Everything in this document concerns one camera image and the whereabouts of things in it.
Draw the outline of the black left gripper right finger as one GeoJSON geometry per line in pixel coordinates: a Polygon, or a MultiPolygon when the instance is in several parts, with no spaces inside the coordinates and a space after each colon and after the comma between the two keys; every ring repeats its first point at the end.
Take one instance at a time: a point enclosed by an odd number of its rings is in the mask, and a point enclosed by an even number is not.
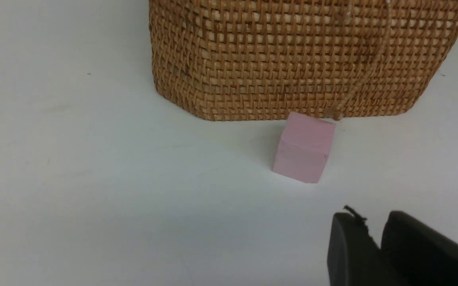
{"type": "Polygon", "coordinates": [[[458,243],[405,212],[390,212],[380,249],[409,286],[458,286],[458,243]]]}

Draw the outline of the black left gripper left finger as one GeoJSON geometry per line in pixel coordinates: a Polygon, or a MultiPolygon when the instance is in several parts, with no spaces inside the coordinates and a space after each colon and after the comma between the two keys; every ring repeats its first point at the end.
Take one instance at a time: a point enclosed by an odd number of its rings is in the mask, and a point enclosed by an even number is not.
{"type": "Polygon", "coordinates": [[[353,208],[332,217],[327,254],[331,286],[395,286],[396,275],[369,235],[367,219],[353,208]]]}

